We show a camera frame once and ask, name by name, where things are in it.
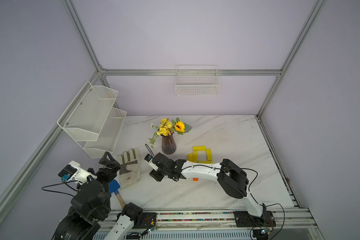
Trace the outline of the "white grey work glove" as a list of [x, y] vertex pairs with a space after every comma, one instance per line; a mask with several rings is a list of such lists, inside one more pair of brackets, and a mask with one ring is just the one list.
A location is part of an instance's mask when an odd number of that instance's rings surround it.
[[139, 149], [129, 149], [123, 154], [117, 155], [117, 161], [121, 164], [119, 184], [125, 189], [136, 184], [141, 178], [141, 155]]

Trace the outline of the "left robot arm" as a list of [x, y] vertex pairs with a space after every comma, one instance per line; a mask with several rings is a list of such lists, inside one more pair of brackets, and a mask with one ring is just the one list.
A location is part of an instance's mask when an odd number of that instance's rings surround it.
[[[92, 168], [84, 170], [80, 164], [71, 161], [59, 172], [63, 184], [76, 182], [78, 186], [67, 216], [60, 221], [53, 235], [54, 240], [91, 240], [101, 227], [99, 222], [109, 216], [110, 183], [121, 165], [109, 152], [104, 153], [100, 164], [103, 168], [95, 172]], [[142, 233], [131, 233], [130, 230], [142, 224], [142, 213], [142, 208], [133, 203], [125, 205], [106, 239], [141, 239]]]

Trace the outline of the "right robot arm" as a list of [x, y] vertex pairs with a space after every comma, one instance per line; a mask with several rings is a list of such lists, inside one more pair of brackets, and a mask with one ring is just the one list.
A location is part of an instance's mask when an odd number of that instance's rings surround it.
[[150, 176], [157, 182], [164, 177], [175, 182], [194, 178], [217, 182], [228, 196], [243, 200], [250, 216], [265, 219], [267, 207], [251, 195], [247, 173], [229, 159], [217, 164], [201, 164], [186, 160], [173, 161], [158, 153], [155, 156], [146, 155], [145, 161], [152, 167]]

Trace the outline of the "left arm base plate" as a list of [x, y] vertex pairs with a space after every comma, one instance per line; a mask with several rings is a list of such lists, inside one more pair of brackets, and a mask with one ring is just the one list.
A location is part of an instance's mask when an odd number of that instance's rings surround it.
[[155, 212], [143, 212], [139, 217], [136, 218], [134, 229], [147, 229], [152, 226], [152, 222], [157, 221], [157, 213]]

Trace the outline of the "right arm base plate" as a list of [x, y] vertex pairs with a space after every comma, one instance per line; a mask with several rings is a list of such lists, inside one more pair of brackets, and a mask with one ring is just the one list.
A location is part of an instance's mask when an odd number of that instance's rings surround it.
[[234, 212], [234, 220], [238, 228], [276, 226], [276, 222], [271, 211], [266, 211], [261, 217], [254, 217], [246, 211], [237, 211]]

